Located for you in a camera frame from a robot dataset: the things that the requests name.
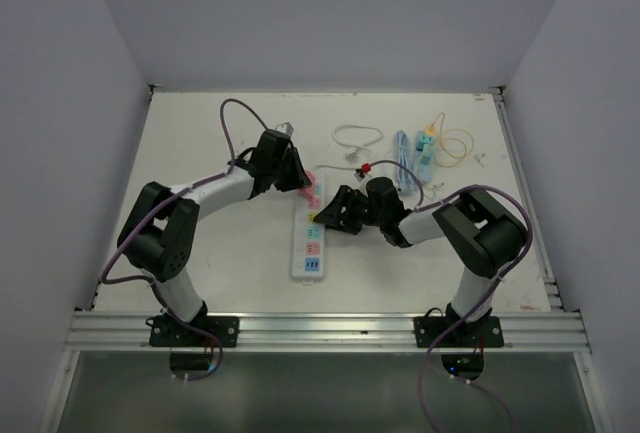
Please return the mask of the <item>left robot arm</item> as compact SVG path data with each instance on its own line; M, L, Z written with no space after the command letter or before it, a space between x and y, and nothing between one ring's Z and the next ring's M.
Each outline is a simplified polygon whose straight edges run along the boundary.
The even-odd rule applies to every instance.
M206 303L187 271L198 223L272 188L289 192L312 185L291 137L274 129L265 130L256 146L233 156L225 173L174 187L150 182L122 227L101 281L148 283L174 321L175 337L197 345L208 332Z

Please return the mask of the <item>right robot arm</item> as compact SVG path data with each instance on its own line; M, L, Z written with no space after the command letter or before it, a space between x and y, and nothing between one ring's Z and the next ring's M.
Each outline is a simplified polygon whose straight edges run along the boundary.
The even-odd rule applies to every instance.
M444 200L407 208L386 177L363 190L343 185L313 222L351 235L364 226L379 229L387 243L410 248L444 238L464 269L458 289L440 317L414 319L416 343L424 348L469 346L498 325L491 315L499 281L528 254L533 233L523 206L487 185L464 187Z

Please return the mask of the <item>teal plug with cable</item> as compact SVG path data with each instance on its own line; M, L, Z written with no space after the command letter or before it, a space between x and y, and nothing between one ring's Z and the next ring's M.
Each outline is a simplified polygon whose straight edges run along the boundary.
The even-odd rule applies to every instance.
M424 132L418 132L415 139L413 155L413 173L423 187L425 196L435 200L442 184L432 184L437 167L435 137Z

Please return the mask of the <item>pink plug adapter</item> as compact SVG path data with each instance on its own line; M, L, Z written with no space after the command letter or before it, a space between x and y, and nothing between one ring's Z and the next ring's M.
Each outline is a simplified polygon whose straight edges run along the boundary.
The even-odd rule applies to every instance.
M316 181L315 175L311 171L306 170L305 171L305 175L306 175L306 178L307 178L308 182L302 188L300 188L298 190L298 194L302 198L305 198L307 200L311 200L311 199L314 199L316 197L317 181Z

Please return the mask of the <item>white power strip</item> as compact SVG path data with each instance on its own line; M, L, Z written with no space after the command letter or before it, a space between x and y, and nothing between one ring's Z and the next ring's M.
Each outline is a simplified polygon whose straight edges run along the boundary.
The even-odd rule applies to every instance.
M316 197L307 200L298 194L294 202L290 276L303 285L322 282L325 277L325 227L312 222L327 205L325 176L312 173L317 181Z

